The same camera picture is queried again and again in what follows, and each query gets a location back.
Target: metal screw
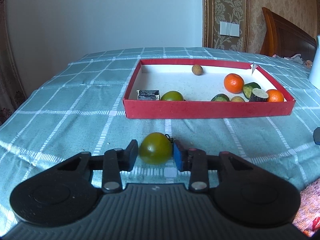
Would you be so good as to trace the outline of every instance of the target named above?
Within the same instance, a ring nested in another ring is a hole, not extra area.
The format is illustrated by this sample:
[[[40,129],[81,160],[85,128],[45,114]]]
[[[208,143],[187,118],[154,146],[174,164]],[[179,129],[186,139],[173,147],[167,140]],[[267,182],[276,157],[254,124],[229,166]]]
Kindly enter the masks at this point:
[[[207,184],[204,183],[203,181],[196,181],[191,184],[191,187],[193,187],[194,190],[201,190],[201,189],[205,189],[207,187]]]
[[[120,187],[120,184],[115,182],[115,181],[109,181],[109,182],[106,182],[103,187],[106,189],[106,190],[115,190],[117,188]]]

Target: red cardboard box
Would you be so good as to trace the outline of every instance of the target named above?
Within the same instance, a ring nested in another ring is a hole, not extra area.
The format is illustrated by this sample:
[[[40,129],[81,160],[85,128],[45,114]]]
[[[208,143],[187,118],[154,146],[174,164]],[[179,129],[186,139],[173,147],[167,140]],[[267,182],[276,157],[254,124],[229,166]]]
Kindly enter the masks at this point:
[[[204,73],[196,76],[192,66],[199,64]],[[248,102],[244,94],[229,93],[223,85],[229,73],[240,75],[244,83],[256,82],[265,91],[278,89],[284,102]],[[186,101],[137,100],[137,90],[180,92]],[[219,94],[230,99],[241,96],[246,102],[211,102]],[[294,98],[270,74],[251,63],[209,59],[161,58],[138,62],[124,93],[124,109],[131,119],[212,119],[289,115]]]

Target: tangerine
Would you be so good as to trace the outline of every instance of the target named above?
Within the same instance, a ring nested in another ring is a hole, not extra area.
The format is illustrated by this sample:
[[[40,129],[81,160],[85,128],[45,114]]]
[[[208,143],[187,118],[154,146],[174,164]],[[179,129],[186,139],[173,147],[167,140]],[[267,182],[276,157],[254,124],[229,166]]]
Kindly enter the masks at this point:
[[[283,102],[284,101],[283,94],[277,89],[269,89],[267,93],[269,95],[267,102]]]
[[[244,86],[244,80],[237,74],[228,74],[224,78],[223,81],[224,87],[226,90],[233,94],[238,94],[242,92],[242,88]]]

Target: wooden headboard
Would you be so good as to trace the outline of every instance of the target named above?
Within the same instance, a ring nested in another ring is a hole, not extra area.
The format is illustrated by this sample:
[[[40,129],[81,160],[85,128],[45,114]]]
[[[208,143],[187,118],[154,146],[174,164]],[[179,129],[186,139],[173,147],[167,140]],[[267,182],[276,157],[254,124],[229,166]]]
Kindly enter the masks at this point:
[[[313,61],[316,53],[316,40],[305,31],[270,11],[262,8],[267,23],[267,33],[260,54],[272,57],[292,57],[301,54],[304,60]]]

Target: black gripper pad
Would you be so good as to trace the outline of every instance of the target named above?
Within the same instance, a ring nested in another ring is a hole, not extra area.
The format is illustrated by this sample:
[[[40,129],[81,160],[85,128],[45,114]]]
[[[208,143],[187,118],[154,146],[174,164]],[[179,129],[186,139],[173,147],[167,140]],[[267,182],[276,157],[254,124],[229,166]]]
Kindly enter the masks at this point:
[[[61,227],[19,223],[4,240],[306,240],[291,224],[252,229],[227,220],[210,198],[183,184],[128,184],[83,219]]]

